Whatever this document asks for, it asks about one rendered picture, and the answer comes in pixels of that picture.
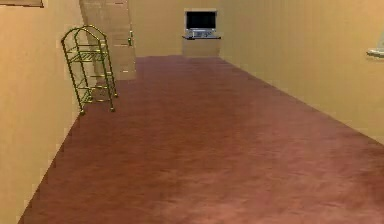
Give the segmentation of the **tan room door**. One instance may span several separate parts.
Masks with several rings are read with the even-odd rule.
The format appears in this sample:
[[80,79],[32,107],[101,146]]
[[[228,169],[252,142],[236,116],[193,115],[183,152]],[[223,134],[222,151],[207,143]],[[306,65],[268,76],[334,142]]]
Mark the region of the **tan room door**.
[[84,23],[107,36],[112,69],[117,80],[136,78],[135,47],[128,45],[132,30],[128,0],[79,0]]

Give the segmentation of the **open silver laptop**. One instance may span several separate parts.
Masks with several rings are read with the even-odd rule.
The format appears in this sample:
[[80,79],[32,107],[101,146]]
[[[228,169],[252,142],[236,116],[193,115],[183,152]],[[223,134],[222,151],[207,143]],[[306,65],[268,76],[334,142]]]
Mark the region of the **open silver laptop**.
[[186,11],[185,34],[188,38],[214,38],[216,11]]

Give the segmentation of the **tan cabinet with dark top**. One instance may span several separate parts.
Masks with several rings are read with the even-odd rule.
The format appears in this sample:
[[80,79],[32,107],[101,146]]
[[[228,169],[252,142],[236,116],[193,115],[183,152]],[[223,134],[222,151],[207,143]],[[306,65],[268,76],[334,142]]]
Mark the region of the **tan cabinet with dark top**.
[[221,38],[182,37],[182,54],[185,57],[218,57]]

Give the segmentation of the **grey wall fixture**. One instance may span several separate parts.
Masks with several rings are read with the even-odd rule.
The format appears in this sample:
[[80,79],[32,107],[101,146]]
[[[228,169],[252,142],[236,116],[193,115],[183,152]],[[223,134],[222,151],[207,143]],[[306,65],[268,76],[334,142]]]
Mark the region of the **grey wall fixture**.
[[377,46],[368,49],[366,55],[376,58],[384,58],[384,32],[380,35]]

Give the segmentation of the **brown framed picture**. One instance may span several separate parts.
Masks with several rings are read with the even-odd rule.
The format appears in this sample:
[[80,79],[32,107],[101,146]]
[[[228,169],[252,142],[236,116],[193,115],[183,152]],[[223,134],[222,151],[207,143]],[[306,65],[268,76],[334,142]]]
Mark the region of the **brown framed picture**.
[[0,0],[0,5],[43,8],[42,0]]

